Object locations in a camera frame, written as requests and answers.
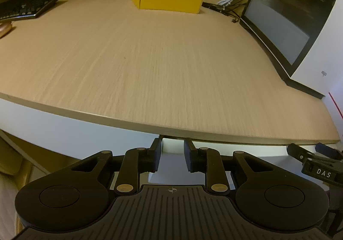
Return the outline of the white leaflet with QR codes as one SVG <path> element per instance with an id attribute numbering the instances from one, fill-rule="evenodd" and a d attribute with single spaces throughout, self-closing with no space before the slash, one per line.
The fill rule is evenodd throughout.
<path id="1" fill-rule="evenodd" d="M 335 124 L 335 127 L 339 133 L 340 141 L 342 141 L 342 92 L 334 91 L 329 92 L 328 95 L 323 100 L 328 112 Z"/>

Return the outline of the black keyboard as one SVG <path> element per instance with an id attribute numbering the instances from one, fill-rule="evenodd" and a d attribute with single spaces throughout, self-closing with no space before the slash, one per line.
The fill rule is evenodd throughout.
<path id="1" fill-rule="evenodd" d="M 41 16 L 58 0 L 9 0 L 1 3 L 1 23 L 34 19 Z"/>

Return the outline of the white left drawer front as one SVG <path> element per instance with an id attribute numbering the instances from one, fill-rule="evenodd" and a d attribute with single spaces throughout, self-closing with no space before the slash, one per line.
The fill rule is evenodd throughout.
<path id="1" fill-rule="evenodd" d="M 157 134 L 89 123 L 1 100 L 1 130 L 45 149 L 84 159 L 102 150 L 123 155 L 150 147 Z"/>

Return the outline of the white aigo computer case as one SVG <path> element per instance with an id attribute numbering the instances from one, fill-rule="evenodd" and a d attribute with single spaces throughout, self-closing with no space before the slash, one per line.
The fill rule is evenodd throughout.
<path id="1" fill-rule="evenodd" d="M 342 76 L 342 0 L 248 0 L 240 23 L 288 86 L 321 99 Z"/>

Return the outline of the pink mouse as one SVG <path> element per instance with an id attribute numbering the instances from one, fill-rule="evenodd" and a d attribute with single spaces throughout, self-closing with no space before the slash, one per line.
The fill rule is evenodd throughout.
<path id="1" fill-rule="evenodd" d="M 11 22 L 0 23 L 0 38 L 8 34 L 12 30 L 12 28 L 13 25 Z"/>

